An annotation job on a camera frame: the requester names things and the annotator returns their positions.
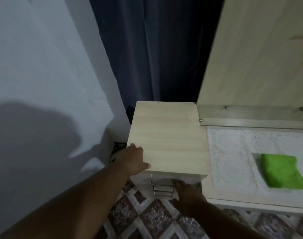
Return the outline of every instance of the white lace mat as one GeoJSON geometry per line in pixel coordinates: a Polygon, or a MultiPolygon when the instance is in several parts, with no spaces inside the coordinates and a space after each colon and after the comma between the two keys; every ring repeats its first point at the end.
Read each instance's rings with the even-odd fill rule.
{"type": "Polygon", "coordinates": [[[261,172],[262,153],[295,156],[303,176],[303,133],[207,127],[214,187],[265,196],[303,207],[303,190],[269,188],[261,172]]]}

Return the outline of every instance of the navy curtain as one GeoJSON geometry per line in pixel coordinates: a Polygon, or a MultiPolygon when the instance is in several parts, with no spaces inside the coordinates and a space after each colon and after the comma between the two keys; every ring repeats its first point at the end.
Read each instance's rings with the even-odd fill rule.
{"type": "Polygon", "coordinates": [[[223,0],[90,3],[129,119],[136,101],[197,101],[223,0]]]}

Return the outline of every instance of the green towel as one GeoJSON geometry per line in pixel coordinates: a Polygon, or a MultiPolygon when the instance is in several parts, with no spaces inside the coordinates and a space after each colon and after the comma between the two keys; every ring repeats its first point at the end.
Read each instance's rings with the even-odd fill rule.
{"type": "Polygon", "coordinates": [[[261,163],[269,187],[303,189],[303,177],[297,169],[296,157],[262,154],[261,163]]]}

